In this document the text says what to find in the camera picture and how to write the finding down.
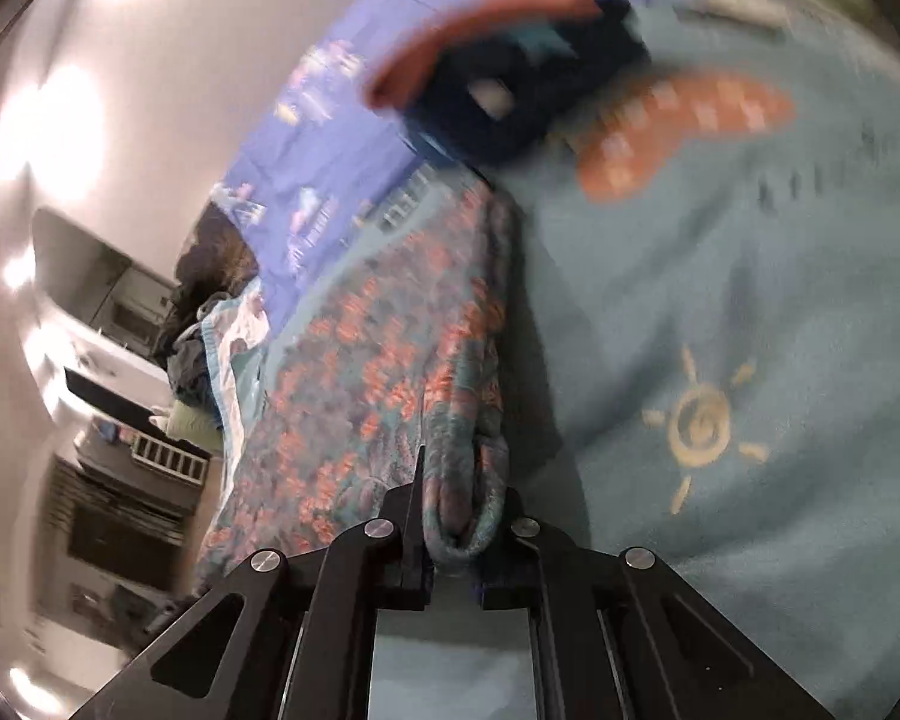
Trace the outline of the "green cushion left side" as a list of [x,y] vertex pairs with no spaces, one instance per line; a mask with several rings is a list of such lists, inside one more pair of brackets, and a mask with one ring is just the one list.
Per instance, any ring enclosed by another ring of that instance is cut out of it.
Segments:
[[173,440],[193,444],[211,455],[224,453],[224,434],[215,419],[196,406],[175,400],[162,422],[162,431]]

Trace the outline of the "dark clothes pile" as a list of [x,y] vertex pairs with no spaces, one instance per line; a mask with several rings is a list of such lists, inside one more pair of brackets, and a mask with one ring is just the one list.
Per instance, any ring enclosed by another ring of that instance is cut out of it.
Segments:
[[178,281],[151,358],[164,369],[173,396],[205,411],[215,422],[219,408],[211,385],[201,320],[221,301],[237,298],[258,275],[258,262],[237,227],[214,203],[191,230],[176,261]]

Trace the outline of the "white shelf rack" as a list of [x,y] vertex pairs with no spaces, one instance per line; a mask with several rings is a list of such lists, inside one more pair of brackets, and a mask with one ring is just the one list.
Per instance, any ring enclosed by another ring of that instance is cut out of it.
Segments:
[[131,444],[131,457],[149,470],[170,476],[176,481],[193,486],[203,486],[206,483],[209,461],[154,439],[149,434],[136,434]]

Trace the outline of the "purple tree print sheet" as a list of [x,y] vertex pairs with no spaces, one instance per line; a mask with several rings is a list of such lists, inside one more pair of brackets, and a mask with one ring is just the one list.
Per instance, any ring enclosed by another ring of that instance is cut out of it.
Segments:
[[364,106],[364,78],[406,34],[466,2],[356,0],[299,60],[212,188],[255,255],[271,327],[283,327],[359,221],[418,167],[397,119]]

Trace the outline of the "floral fleece garment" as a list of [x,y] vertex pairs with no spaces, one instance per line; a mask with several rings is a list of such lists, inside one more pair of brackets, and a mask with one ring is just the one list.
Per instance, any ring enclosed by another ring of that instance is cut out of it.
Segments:
[[437,179],[251,351],[244,438],[199,548],[198,593],[253,551],[321,550],[413,479],[437,566],[463,571],[486,550],[509,481],[496,341],[513,240],[509,197],[471,174]]

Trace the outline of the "navy star fleece garment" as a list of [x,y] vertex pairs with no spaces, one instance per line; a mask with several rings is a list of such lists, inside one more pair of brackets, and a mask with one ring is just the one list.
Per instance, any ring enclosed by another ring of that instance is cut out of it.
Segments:
[[439,167],[518,160],[557,119],[649,58],[628,0],[596,4],[595,18],[536,21],[444,50],[401,114],[408,145]]

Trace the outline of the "teal patterned bed quilt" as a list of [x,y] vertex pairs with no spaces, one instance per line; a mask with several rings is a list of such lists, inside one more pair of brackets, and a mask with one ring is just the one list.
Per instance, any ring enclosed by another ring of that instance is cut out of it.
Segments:
[[805,0],[673,0],[481,179],[514,205],[509,481],[658,551],[839,718],[900,713],[900,58]]

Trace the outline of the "pink folded garment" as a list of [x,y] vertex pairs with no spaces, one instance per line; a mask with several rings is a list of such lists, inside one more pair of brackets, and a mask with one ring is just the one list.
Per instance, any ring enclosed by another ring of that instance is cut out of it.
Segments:
[[370,110],[403,110],[419,96],[440,56],[499,29],[532,21],[588,20],[600,15],[596,0],[475,0],[414,31],[364,86]]

